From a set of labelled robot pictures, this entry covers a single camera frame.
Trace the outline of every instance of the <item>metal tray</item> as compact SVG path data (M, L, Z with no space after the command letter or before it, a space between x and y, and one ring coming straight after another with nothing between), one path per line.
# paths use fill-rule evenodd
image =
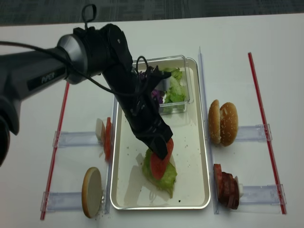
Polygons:
M171 162L177 170L173 198L159 191L142 174L146 145L137 140L117 107L111 203L116 209L202 209L210 202L208 161L202 123L197 64L186 59L193 89L193 101L184 113L164 115L173 131Z

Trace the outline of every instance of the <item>white table surface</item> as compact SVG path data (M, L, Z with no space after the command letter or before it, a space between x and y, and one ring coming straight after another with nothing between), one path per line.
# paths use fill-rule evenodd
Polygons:
M11 137L8 156L0 168L1 227L303 227L304 14L115 24L125 32L133 58L183 54L197 60L200 46L206 78L251 73L247 53L252 52L285 189L287 215L214 215L210 202L204 210L117 211L111 207L110 214L97 221L86 218L82 212L47 214L45 221L40 221L42 192L65 88L65 82L60 82L22 103L19 135ZM97 28L104 25L94 24ZM83 24L2 27L0 40L50 48L78 26ZM18 51L21 49L0 47L0 54ZM112 111L108 101L112 95L102 94L101 112L107 116Z

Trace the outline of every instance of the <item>tomato slice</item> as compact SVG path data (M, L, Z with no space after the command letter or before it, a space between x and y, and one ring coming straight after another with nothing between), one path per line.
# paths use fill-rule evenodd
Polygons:
M111 118L108 117L106 120L106 128L105 128L105 143L104 143L104 153L105 153L105 160L110 160L110 153L111 153Z
M167 151L168 154L167 156L164 158L164 160L161 160L159 157L157 157L157 155L155 153L152 154L151 159L150 159L150 168L151 168L151 172L152 175L155 179L160 180L166 169L167 169L167 165L169 163L172 151L173 151L173 147L174 147L174 143L173 143L173 139L171 138L168 142L167 142Z

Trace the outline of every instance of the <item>sesame bun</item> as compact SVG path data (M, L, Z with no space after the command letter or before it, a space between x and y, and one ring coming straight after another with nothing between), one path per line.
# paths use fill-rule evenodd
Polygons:
M81 191L82 209L85 216L93 218L99 211L102 196L101 175L96 167L87 170Z
M220 142L223 146L233 143L238 134L238 113L234 104L227 102L220 108Z
M219 100L214 100L209 108L208 128L211 141L219 144L221 142Z

